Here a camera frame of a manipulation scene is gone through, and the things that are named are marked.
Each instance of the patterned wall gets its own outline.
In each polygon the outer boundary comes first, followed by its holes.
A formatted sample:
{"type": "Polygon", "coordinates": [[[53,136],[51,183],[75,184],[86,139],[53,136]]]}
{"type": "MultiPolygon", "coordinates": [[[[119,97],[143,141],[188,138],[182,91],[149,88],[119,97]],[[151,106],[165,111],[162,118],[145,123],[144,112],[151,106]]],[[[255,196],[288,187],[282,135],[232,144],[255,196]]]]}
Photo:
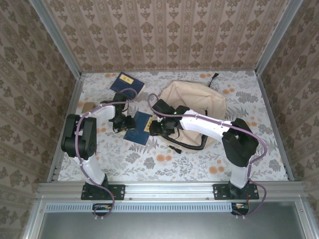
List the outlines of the patterned wall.
{"type": "Polygon", "coordinates": [[[45,0],[82,71],[254,69],[288,0],[45,0]]]}
{"type": "Polygon", "coordinates": [[[319,222],[318,0],[304,0],[262,78],[294,175],[319,222]]]}
{"type": "Polygon", "coordinates": [[[75,79],[28,1],[0,1],[0,238],[23,233],[75,79]]]}

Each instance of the floral tablecloth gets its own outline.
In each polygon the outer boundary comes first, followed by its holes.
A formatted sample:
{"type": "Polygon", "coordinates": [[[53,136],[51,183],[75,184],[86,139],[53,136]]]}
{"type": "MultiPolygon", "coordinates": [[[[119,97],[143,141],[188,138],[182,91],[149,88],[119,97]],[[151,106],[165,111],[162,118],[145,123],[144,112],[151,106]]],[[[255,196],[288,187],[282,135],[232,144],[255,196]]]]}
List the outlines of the floral tablecloth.
{"type": "MultiPolygon", "coordinates": [[[[148,108],[149,93],[160,95],[172,81],[211,81],[215,72],[132,72],[133,77],[146,84],[144,91],[130,104],[128,114],[136,111],[152,113],[148,108]]],[[[118,73],[86,74],[76,113],[85,102],[99,103],[111,100],[114,92],[109,89],[118,73]]],[[[252,168],[252,179],[258,181],[287,180],[267,110],[253,71],[221,71],[211,88],[226,98],[226,119],[244,119],[253,133],[267,144],[267,156],[252,168]]],[[[150,136],[146,146],[123,139],[124,132],[114,133],[112,124],[105,122],[97,129],[97,159],[110,181],[228,181],[231,163],[223,146],[217,142],[197,153],[177,154],[157,137],[150,136]]],[[[84,180],[79,166],[64,155],[59,181],[84,180]]]]}

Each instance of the bag strap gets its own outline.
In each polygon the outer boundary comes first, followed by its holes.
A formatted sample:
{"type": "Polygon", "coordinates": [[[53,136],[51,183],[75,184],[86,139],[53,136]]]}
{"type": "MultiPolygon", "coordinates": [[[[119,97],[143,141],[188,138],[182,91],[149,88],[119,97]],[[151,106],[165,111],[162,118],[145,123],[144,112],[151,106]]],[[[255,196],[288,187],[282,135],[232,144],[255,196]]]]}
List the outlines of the bag strap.
{"type": "Polygon", "coordinates": [[[210,87],[210,85],[211,85],[211,83],[213,82],[214,78],[216,78],[218,75],[219,75],[218,73],[215,73],[215,74],[213,75],[213,77],[211,78],[210,83],[208,84],[208,87],[210,87]]]}
{"type": "MultiPolygon", "coordinates": [[[[170,141],[170,142],[172,142],[172,143],[176,143],[176,144],[178,144],[178,145],[180,145],[180,146],[182,146],[182,147],[184,147],[184,148],[187,148],[187,149],[191,149],[191,150],[203,150],[203,149],[205,148],[205,145],[206,145],[208,136],[202,134],[200,146],[194,146],[194,145],[189,145],[189,144],[181,143],[181,142],[176,141],[176,139],[173,139],[173,138],[171,138],[171,137],[168,137],[167,135],[164,135],[163,138],[166,139],[166,140],[168,140],[168,141],[170,141]]],[[[173,146],[169,146],[169,147],[170,147],[171,149],[175,150],[176,153],[179,153],[179,154],[181,153],[181,150],[180,150],[180,149],[177,149],[177,148],[175,148],[175,147],[173,147],[173,146]]]]}

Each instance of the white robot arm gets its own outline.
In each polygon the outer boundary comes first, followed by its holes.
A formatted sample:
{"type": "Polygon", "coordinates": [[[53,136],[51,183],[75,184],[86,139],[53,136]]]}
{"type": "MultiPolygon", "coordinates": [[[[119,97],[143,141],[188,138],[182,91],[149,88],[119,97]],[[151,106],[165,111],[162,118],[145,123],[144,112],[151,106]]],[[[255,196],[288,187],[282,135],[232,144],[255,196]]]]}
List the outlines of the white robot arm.
{"type": "MultiPolygon", "coordinates": [[[[196,117],[195,118],[183,117],[180,121],[180,124],[183,129],[199,132],[208,137],[214,138],[221,143],[223,143],[222,141],[223,133],[228,132],[230,130],[230,128],[226,126],[217,125],[209,121],[205,121],[204,119],[199,119],[197,116],[202,116],[201,118],[207,118],[207,119],[209,119],[210,117],[200,115],[193,110],[186,111],[185,115],[195,115],[196,117]]],[[[214,120],[224,124],[232,124],[231,121],[223,121],[219,119],[214,119],[214,120]]],[[[236,166],[234,163],[232,163],[231,178],[230,178],[231,184],[233,184],[237,188],[240,188],[240,189],[243,188],[248,181],[247,174],[248,174],[248,165],[246,167],[239,167],[239,166],[236,166]]]]}
{"type": "Polygon", "coordinates": [[[113,123],[114,132],[135,127],[132,117],[125,116],[122,113],[126,100],[127,97],[125,95],[116,93],[112,101],[101,102],[91,112],[82,115],[70,114],[66,118],[61,148],[69,157],[73,157],[78,164],[81,164],[80,166],[83,166],[83,170],[89,177],[86,179],[88,184],[93,185],[92,181],[98,185],[103,185],[107,182],[107,176],[100,168],[95,155],[97,128],[107,120],[113,123]],[[77,124],[83,115],[86,116],[84,116],[78,132],[78,149],[81,156],[81,160],[79,160],[75,151],[75,132],[77,124]]]}

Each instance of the blue book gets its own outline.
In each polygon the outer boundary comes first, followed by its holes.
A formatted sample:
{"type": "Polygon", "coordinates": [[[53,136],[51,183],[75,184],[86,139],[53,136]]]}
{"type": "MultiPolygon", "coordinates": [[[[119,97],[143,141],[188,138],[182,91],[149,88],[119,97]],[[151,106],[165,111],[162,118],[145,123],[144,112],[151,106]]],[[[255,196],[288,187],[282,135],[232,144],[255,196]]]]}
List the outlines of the blue book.
{"type": "Polygon", "coordinates": [[[146,113],[137,111],[135,116],[135,125],[133,129],[129,129],[124,139],[132,141],[134,143],[146,145],[146,142],[150,136],[150,125],[152,123],[152,116],[146,113]]]}
{"type": "MultiPolygon", "coordinates": [[[[144,89],[145,84],[134,77],[121,72],[116,78],[115,82],[111,85],[110,89],[115,92],[120,92],[126,88],[133,88],[136,92],[139,93],[144,89]]],[[[133,91],[124,91],[122,92],[127,96],[129,100],[132,100],[135,97],[135,93],[133,91]]]]}

